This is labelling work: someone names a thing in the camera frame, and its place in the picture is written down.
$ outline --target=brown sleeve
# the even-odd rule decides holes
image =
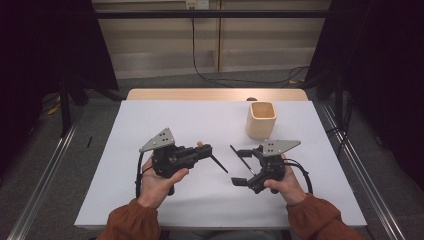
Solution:
[[[301,239],[364,239],[343,223],[333,204],[312,194],[295,206],[287,206],[287,211],[289,223]]]
[[[145,208],[133,199],[128,205],[109,214],[106,229],[97,240],[155,240],[159,239],[158,212]]]

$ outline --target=paper cup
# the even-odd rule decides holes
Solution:
[[[252,102],[246,121],[246,132],[251,138],[269,138],[277,119],[274,105],[270,102]]]

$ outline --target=white table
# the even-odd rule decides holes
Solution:
[[[310,173],[315,196],[332,202],[347,225],[366,225],[312,102],[273,103],[277,121],[270,139],[300,140],[302,144],[286,155]],[[110,211],[135,197],[138,150],[169,127],[177,146],[194,147],[199,140],[211,144],[214,156],[229,174],[211,159],[200,160],[158,209],[163,229],[288,228],[286,204],[279,194],[265,190],[256,195],[231,183],[231,177],[250,179],[252,175],[229,145],[252,149],[262,143],[245,134],[248,105],[244,101],[122,102],[75,225],[103,228]],[[246,160],[254,170],[260,170],[256,158]],[[306,190],[303,175],[294,170]]]

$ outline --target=human hand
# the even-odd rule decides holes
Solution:
[[[141,194],[140,197],[137,199],[137,202],[143,207],[157,209],[165,200],[172,185],[180,182],[184,178],[184,176],[188,174],[188,169],[183,168],[178,170],[169,179],[163,178],[161,176],[156,175],[155,170],[151,168],[152,156],[141,168],[142,171],[145,171],[148,168],[150,169],[146,170],[143,173],[143,178],[141,181]]]
[[[268,179],[264,182],[264,186],[271,189],[278,190],[286,200],[287,205],[294,206],[306,198],[306,193],[303,191],[296,176],[294,175],[293,169],[286,165],[286,174],[281,181]]]

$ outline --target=metal rail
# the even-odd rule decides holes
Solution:
[[[324,113],[328,121],[331,124],[331,127],[336,128],[337,123],[334,120],[335,114],[332,108],[328,104],[324,104],[322,108],[324,110]],[[339,142],[342,143],[342,139],[343,139],[342,133],[337,131],[336,136]],[[374,210],[376,211],[380,219],[380,222],[383,224],[383,227],[385,228],[388,237],[392,240],[398,240],[398,239],[404,240],[405,237],[402,231],[400,230],[396,222],[396,219],[394,218],[386,202],[383,200],[383,197],[380,195],[377,188],[375,187],[373,181],[371,180],[371,177],[369,176],[367,170],[362,164],[361,159],[359,158],[358,154],[353,148],[352,143],[347,137],[345,137],[345,140],[343,142],[344,142],[343,150],[347,156],[347,159],[349,160],[349,163],[351,164],[353,170],[356,173],[356,176],[358,177],[362,187],[364,188],[365,193],[368,196],[368,199],[370,200]]]
[[[143,19],[143,18],[328,18],[345,16],[327,10],[97,10],[63,12],[60,18]]]
[[[26,204],[24,210],[16,221],[15,225],[12,228],[7,240],[24,240],[28,234],[28,231],[37,215],[37,212],[43,203],[44,197],[47,193],[47,190],[54,179],[54,176],[57,172],[57,169],[62,162],[63,156],[69,146],[69,143],[74,136],[76,126],[78,125],[82,113],[85,107],[80,107],[77,110],[75,121],[71,125],[71,128],[67,134],[60,138],[59,143],[56,147],[53,156],[50,158],[50,161],[44,171],[40,181],[38,182],[37,187],[31,195],[30,200]]]

